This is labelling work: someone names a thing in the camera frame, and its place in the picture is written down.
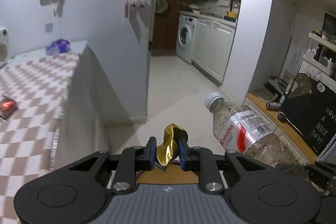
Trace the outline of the gold foil wrapper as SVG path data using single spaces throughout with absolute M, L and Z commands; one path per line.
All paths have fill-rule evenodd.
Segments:
M 169 124 L 163 134 L 163 142 L 157 147 L 157 162 L 164 172 L 167 167 L 179 156 L 179 141 L 188 141 L 187 131 L 174 124 Z

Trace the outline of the clear plastic water bottle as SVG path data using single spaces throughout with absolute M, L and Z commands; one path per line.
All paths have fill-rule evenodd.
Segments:
M 289 147 L 250 107 L 228 102 L 219 93 L 209 94 L 205 106 L 213 115 L 213 135 L 224 150 L 243 153 L 301 178 L 322 192 Z

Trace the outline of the red cigarette box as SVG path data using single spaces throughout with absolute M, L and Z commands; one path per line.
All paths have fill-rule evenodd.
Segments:
M 0 117 L 7 121 L 14 112 L 18 109 L 18 104 L 15 100 L 5 95 L 1 98 Z

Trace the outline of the black tote bag white text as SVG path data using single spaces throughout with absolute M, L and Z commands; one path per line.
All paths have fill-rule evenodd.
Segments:
M 295 78 L 298 87 L 281 106 L 287 121 L 317 155 L 335 135 L 335 91 L 305 73 Z

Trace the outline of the silver insulation table side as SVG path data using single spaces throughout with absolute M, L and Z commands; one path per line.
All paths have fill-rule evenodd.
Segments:
M 86 47 L 63 97 L 52 143 L 50 170 L 99 150 L 111 150 L 108 129 L 128 120 L 94 52 Z

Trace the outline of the white kitchen base cabinets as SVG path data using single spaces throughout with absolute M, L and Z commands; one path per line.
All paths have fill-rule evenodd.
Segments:
M 224 79 L 234 34 L 235 25 L 230 21 L 198 19 L 192 62 L 219 83 Z

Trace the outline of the white washing machine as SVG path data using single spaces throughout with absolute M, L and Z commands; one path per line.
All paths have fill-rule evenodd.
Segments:
M 193 16 L 179 16 L 176 55 L 188 64 L 191 63 L 194 42 L 197 36 L 198 19 Z

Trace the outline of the checkered brown white tablecloth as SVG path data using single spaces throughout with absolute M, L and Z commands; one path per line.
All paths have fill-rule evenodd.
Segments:
M 1 223 L 19 222 L 15 194 L 50 171 L 56 124 L 79 59 L 64 53 L 1 69 L 1 94 L 18 104 L 1 120 Z

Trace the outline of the blue purple plastic bag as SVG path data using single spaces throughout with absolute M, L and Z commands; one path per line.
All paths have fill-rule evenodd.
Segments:
M 46 46 L 47 56 L 56 56 L 62 53 L 67 53 L 71 49 L 71 44 L 68 40 L 58 39 L 53 41 L 49 46 Z

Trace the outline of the white plush sheep toy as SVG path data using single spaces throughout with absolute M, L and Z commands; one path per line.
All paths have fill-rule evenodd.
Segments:
M 131 0 L 130 5 L 132 8 L 144 8 L 146 4 L 146 0 Z

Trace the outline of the brown wooden door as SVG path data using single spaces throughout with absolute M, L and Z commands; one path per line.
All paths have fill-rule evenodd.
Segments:
M 156 0 L 151 47 L 154 51 L 175 50 L 179 4 L 183 0 Z

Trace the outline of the white space heater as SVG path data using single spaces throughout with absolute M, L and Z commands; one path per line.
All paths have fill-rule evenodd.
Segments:
M 7 28 L 0 29 L 0 66 L 4 66 L 10 58 L 9 33 Z

